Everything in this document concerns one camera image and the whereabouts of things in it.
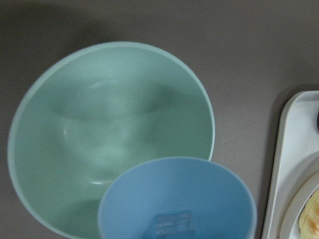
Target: cup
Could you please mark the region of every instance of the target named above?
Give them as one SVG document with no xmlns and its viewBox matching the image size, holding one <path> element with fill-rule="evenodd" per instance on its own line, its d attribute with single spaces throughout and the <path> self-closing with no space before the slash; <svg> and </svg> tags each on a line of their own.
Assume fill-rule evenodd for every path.
<svg viewBox="0 0 319 239">
<path fill-rule="evenodd" d="M 160 157 L 209 160 L 214 136 L 207 93 L 184 63 L 141 43 L 103 43 L 62 59 L 29 89 L 11 125 L 8 166 L 39 222 L 98 239 L 98 206 L 115 178 Z"/>
<path fill-rule="evenodd" d="M 121 175 L 98 214 L 102 239 L 252 239 L 256 206 L 244 182 L 210 161 L 172 157 Z"/>
</svg>

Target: gray table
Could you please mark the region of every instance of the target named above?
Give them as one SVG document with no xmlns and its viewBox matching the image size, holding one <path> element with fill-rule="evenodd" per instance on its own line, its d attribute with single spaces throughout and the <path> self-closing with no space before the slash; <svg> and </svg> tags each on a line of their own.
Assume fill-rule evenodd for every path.
<svg viewBox="0 0 319 239">
<path fill-rule="evenodd" d="M 213 160 L 238 174 L 258 207 L 261 237 L 279 117 L 287 100 L 319 90 L 319 1 L 0 2 L 0 238 L 61 239 L 22 206 L 6 162 L 9 126 L 49 66 L 96 43 L 137 41 L 185 62 L 216 120 Z"/>
</svg>

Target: blue cup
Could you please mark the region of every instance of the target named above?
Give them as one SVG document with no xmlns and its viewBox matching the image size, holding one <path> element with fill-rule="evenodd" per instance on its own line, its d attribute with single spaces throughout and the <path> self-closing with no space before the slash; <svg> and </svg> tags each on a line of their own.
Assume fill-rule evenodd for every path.
<svg viewBox="0 0 319 239">
<path fill-rule="evenodd" d="M 100 203 L 103 239 L 252 239 L 256 206 L 243 181 L 210 161 L 173 157 L 122 174 Z"/>
</svg>

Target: dark object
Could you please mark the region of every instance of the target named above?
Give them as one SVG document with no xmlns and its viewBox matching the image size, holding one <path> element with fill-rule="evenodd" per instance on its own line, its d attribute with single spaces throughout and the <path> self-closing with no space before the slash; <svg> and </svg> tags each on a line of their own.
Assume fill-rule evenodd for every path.
<svg viewBox="0 0 319 239">
<path fill-rule="evenodd" d="M 317 129 L 319 130 L 319 112 L 318 112 L 318 116 L 317 116 Z"/>
</svg>

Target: white tray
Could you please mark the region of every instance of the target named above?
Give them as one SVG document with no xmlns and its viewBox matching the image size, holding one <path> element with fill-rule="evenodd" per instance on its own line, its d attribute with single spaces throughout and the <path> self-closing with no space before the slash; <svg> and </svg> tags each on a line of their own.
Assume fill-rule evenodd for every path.
<svg viewBox="0 0 319 239">
<path fill-rule="evenodd" d="M 318 111 L 319 91 L 306 91 L 293 96 L 282 112 L 262 239 L 279 239 L 292 198 L 319 170 Z"/>
</svg>

